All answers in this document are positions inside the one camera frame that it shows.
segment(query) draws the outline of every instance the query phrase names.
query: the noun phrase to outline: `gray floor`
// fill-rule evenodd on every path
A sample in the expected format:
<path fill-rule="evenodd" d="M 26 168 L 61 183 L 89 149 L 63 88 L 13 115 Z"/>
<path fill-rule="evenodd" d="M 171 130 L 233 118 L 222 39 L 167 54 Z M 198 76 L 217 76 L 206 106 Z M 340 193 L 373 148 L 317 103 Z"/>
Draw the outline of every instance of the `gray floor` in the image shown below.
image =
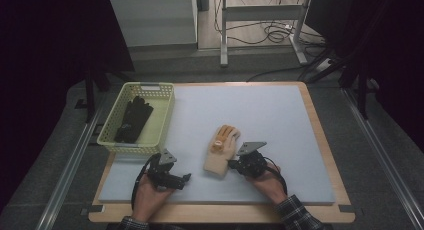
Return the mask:
<path fill-rule="evenodd" d="M 137 69 L 129 76 L 144 82 L 228 82 L 246 79 L 266 71 L 282 70 L 254 81 L 294 81 L 301 73 L 291 48 L 232 49 L 229 67 L 220 68 L 219 52 L 176 49 L 132 49 Z M 310 95 L 330 144 L 334 159 L 356 212 L 352 224 L 332 224 L 334 229 L 414 229 L 398 196 L 382 170 L 367 139 L 355 120 L 350 105 L 338 88 L 336 72 L 308 85 Z M 98 123 L 104 123 L 124 83 L 109 75 L 112 89 L 97 93 L 105 96 Z M 63 167 L 85 127 L 86 112 L 75 109 L 85 98 L 84 84 L 69 90 L 67 106 L 43 152 L 16 191 L 0 217 L 0 229 L 34 229 L 59 180 Z M 384 143 L 394 165 L 421 206 L 424 204 L 424 156 L 408 136 L 368 95 L 370 123 Z M 78 167 L 53 229 L 106 229 L 107 224 L 92 223 L 84 213 L 90 208 L 108 152 L 89 145 Z M 192 229 L 234 229 L 235 225 L 188 226 Z M 256 226 L 267 229 L 271 226 Z"/>

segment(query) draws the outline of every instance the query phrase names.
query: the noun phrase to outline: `yellow plastic basket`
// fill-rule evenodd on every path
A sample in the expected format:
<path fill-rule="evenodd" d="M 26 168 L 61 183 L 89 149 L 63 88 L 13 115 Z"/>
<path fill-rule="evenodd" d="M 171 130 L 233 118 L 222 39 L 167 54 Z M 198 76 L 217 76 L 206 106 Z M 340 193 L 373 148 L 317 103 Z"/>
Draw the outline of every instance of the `yellow plastic basket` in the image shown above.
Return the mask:
<path fill-rule="evenodd" d="M 135 143 L 117 143 L 114 138 L 122 124 L 127 103 L 140 96 L 153 107 Z M 152 155 L 163 150 L 174 108 L 175 96 L 172 83 L 125 83 L 112 107 L 97 143 L 111 152 Z"/>

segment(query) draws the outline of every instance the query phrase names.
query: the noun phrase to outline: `black glove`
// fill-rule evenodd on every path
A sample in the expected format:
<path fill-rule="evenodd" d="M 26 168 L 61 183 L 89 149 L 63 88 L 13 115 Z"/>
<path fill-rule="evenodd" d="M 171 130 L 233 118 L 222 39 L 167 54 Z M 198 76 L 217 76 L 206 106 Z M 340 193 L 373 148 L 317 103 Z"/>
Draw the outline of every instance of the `black glove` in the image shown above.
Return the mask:
<path fill-rule="evenodd" d="M 143 98 L 136 96 L 129 101 L 125 109 L 122 125 L 116 132 L 115 141 L 134 143 L 140 136 L 141 130 L 153 112 L 153 107 L 145 103 Z"/>

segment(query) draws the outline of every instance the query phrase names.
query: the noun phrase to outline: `plaid sleeve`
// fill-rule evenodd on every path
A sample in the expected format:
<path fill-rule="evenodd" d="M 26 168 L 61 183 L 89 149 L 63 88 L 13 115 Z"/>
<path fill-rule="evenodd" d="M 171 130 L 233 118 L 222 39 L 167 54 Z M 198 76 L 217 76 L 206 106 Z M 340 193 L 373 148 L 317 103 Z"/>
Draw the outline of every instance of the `plaid sleeve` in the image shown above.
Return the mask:
<path fill-rule="evenodd" d="M 138 222 L 129 216 L 122 219 L 117 230 L 149 230 L 149 224 Z"/>
<path fill-rule="evenodd" d="M 287 230 L 325 229 L 324 225 L 306 210 L 296 195 L 287 198 L 275 208 Z"/>

